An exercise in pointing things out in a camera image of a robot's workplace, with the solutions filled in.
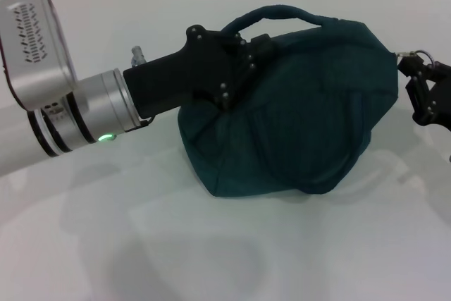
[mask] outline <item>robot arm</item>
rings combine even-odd
[[[177,53],[77,81],[51,0],[1,0],[0,50],[13,106],[0,109],[0,176],[150,124],[197,97],[229,109],[275,55],[268,35],[189,27]]]
[[[427,55],[431,63],[424,65],[420,53]],[[424,51],[417,51],[404,56],[398,69],[411,78],[406,90],[414,107],[415,123],[421,126],[434,123],[451,131],[451,67],[434,61]],[[433,83],[431,89],[427,80]]]

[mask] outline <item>green led light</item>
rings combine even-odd
[[[114,134],[105,134],[99,138],[99,141],[114,140],[115,138],[116,138],[116,136]]]

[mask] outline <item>black ring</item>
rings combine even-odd
[[[34,112],[27,112],[28,120],[30,122],[31,128],[33,129],[33,132],[36,135],[37,141],[41,144],[42,149],[47,153],[48,156],[54,158],[55,156],[58,156],[57,153],[50,147],[47,140],[45,140],[44,135],[42,134],[41,128],[39,127],[39,124],[37,123],[36,115]]]
[[[50,121],[49,117],[46,115],[46,113],[43,110],[41,110],[41,114],[42,114],[42,117],[44,118],[47,128],[49,129],[50,135],[53,137],[53,139],[56,143],[56,146],[58,146],[59,149],[61,151],[63,151],[64,153],[71,152],[72,150],[68,147],[68,145],[66,145],[63,138],[60,136],[60,134],[56,130],[54,124],[51,123],[51,121]]]
[[[83,117],[80,113],[80,110],[78,109],[78,105],[73,95],[73,92],[66,95],[66,99],[68,100],[69,109],[72,112],[75,122],[77,123],[78,129],[80,130],[86,141],[88,141],[90,144],[94,144],[96,140],[92,137],[85,122],[83,121]]]
[[[3,45],[1,44],[1,37],[0,37],[0,54],[1,54],[1,60],[3,61],[3,67],[5,69],[6,82],[8,83],[9,90],[11,91],[11,94],[13,95],[14,99],[17,101],[19,106],[27,111],[27,109],[22,105],[22,102],[20,102],[19,98],[17,97],[16,93],[14,92],[13,86],[11,85],[11,81],[9,80],[8,68],[6,67],[6,60],[5,60],[5,51],[3,50]]]

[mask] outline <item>ventilation slots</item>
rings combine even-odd
[[[14,8],[17,29],[19,31],[20,43],[23,46],[25,61],[28,63],[39,63],[45,59],[47,53],[35,6],[33,4],[22,4]]]

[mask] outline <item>metal cylinder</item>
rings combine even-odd
[[[118,69],[80,81],[73,95],[95,140],[140,127],[140,118]]]
[[[58,133],[54,133],[54,137],[60,141],[62,149],[70,151],[89,144],[71,111],[68,96],[45,105],[42,110],[47,116],[47,122],[52,124],[52,128]]]

